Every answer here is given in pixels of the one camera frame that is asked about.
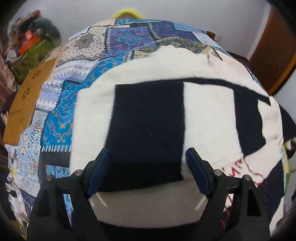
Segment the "black white striped sweater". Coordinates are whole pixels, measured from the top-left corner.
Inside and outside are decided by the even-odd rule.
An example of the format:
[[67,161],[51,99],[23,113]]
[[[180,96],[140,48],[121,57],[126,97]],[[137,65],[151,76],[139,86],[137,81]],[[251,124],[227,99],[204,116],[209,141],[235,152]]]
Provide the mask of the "black white striped sweater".
[[96,218],[138,228],[196,223],[207,198],[186,163],[193,147],[227,175],[250,175],[263,191],[270,226],[282,217],[281,147],[295,123],[228,57],[162,46],[146,57],[99,66],[78,91],[70,170],[103,148],[110,167],[90,197]]

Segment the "blue patchwork bed quilt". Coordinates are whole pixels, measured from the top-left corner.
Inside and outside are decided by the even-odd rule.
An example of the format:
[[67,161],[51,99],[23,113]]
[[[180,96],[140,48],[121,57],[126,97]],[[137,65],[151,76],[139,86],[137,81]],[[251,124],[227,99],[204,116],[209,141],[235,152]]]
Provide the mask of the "blue patchwork bed quilt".
[[[31,124],[21,134],[18,145],[8,146],[10,174],[7,188],[11,192],[9,200],[17,220],[23,223],[29,221],[43,174],[63,178],[73,173],[70,157],[78,91],[90,86],[92,78],[98,75],[99,66],[110,67],[146,57],[162,46],[184,48],[195,54],[209,54],[217,58],[228,57],[238,72],[246,73],[261,87],[248,67],[231,57],[200,30],[178,23],[146,19],[106,20],[85,28],[69,39],[63,54],[56,61],[56,68],[43,83]],[[282,219],[288,179],[283,145],[280,153],[283,170]],[[263,199],[262,189],[256,187]]]

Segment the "wooden lap desk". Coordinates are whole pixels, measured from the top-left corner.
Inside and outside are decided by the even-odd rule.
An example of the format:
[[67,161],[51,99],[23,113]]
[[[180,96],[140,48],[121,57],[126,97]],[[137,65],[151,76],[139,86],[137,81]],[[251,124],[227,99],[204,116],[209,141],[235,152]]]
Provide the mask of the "wooden lap desk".
[[42,85],[49,78],[55,63],[55,58],[44,62],[30,71],[23,81],[9,111],[3,137],[5,144],[18,145],[20,135],[32,121]]

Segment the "green fabric storage basket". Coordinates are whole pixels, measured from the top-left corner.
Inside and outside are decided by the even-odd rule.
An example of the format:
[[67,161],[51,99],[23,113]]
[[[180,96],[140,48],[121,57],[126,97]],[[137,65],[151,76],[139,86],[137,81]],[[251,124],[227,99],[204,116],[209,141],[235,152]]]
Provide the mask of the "green fabric storage basket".
[[19,59],[11,63],[11,71],[17,84],[22,84],[29,72],[37,67],[54,48],[55,44],[52,40],[47,38],[38,40]]

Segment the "brown wooden wardrobe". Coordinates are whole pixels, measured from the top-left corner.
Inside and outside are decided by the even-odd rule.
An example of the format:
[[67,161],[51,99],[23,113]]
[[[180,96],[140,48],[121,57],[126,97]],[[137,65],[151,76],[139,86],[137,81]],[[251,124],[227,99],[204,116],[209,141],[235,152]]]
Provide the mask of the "brown wooden wardrobe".
[[274,8],[250,59],[250,67],[269,95],[275,94],[295,69],[295,34]]

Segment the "orange box in basket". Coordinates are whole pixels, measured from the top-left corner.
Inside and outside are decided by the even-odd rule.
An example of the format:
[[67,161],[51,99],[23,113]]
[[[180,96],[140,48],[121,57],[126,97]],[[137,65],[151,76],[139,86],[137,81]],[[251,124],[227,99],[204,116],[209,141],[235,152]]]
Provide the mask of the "orange box in basket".
[[39,36],[34,35],[31,30],[25,32],[25,42],[19,49],[19,54],[23,55],[27,50],[29,50],[36,42],[39,41]]

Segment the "yellow foam bed rail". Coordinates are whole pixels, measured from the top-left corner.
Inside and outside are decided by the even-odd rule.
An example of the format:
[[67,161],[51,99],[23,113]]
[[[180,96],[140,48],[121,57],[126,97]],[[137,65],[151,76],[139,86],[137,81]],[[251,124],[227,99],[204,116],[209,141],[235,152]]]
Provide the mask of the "yellow foam bed rail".
[[126,16],[133,18],[133,19],[143,19],[143,16],[133,8],[122,8],[122,9],[118,10],[117,12],[115,12],[111,18],[112,19],[119,19],[119,18],[124,18]]

